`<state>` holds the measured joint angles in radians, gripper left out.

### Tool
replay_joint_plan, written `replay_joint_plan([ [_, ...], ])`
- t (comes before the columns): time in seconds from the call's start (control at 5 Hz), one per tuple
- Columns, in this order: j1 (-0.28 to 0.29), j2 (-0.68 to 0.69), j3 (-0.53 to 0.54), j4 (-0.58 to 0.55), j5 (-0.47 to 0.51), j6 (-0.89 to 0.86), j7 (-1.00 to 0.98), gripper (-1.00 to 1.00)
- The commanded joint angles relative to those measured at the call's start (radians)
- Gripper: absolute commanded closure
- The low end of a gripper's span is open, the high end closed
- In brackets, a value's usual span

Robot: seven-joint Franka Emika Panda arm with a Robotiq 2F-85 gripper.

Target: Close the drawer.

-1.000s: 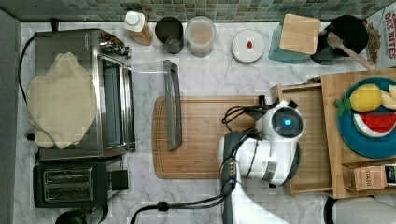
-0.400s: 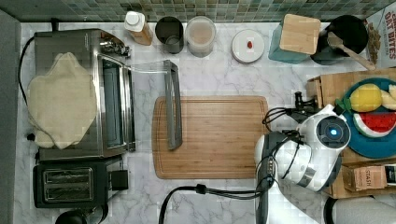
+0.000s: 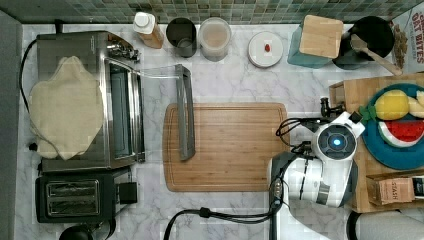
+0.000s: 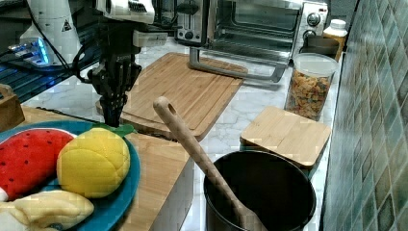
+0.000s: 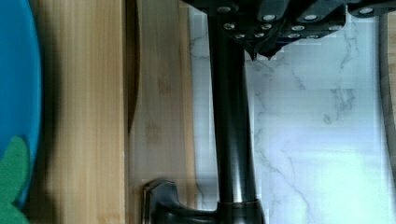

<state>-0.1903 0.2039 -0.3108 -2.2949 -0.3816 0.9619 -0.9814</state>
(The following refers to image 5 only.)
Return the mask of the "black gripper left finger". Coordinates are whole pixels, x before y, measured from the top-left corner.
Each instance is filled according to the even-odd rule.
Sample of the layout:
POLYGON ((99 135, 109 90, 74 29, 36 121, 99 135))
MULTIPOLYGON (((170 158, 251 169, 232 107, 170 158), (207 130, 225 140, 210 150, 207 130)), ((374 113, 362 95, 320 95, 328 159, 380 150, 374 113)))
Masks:
POLYGON ((288 0, 183 0, 215 19, 219 28, 255 59, 272 58, 286 20, 288 0))

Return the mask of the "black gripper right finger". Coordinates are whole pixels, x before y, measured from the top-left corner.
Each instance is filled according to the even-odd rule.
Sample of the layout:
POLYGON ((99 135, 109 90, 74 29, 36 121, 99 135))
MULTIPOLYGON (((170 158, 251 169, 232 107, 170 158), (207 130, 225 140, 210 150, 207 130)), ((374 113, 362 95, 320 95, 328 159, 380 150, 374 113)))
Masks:
POLYGON ((347 14, 366 19, 395 10, 395 0, 262 0, 258 18, 269 26, 258 53, 271 58, 300 38, 321 38, 342 29, 347 14))

